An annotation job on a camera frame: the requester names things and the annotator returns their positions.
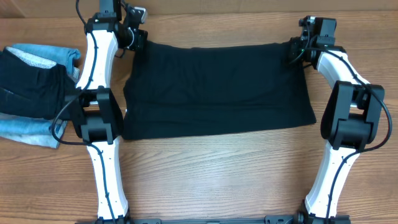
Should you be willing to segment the black t-shirt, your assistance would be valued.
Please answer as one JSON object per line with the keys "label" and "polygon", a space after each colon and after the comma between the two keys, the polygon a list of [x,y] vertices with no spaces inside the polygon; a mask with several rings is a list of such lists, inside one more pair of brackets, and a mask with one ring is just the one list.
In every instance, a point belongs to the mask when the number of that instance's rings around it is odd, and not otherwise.
{"label": "black t-shirt", "polygon": [[148,42],[124,86],[125,140],[314,124],[301,64],[288,42],[183,49]]}

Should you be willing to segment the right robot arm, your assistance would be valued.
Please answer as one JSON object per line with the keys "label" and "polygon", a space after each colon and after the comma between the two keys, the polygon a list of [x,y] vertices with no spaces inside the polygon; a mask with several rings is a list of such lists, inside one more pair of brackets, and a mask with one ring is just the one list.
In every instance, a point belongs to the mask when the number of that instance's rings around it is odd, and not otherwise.
{"label": "right robot arm", "polygon": [[323,159],[314,184],[295,215],[267,216],[267,222],[350,223],[349,216],[338,215],[337,205],[348,174],[360,154],[377,134],[384,89],[372,85],[349,63],[341,47],[321,47],[315,38],[291,38],[291,61],[308,62],[329,82],[332,93],[322,117],[320,132],[325,140]]}

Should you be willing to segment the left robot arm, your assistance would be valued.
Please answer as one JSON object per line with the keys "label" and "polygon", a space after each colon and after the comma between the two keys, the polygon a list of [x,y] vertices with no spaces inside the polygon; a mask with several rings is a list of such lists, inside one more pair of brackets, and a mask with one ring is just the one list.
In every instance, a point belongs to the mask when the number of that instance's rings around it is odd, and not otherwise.
{"label": "left robot arm", "polygon": [[90,155],[98,194],[96,223],[132,223],[119,163],[123,114],[111,91],[116,52],[140,51],[147,11],[122,0],[100,1],[99,12],[84,21],[87,51],[83,72],[66,98],[69,119]]}

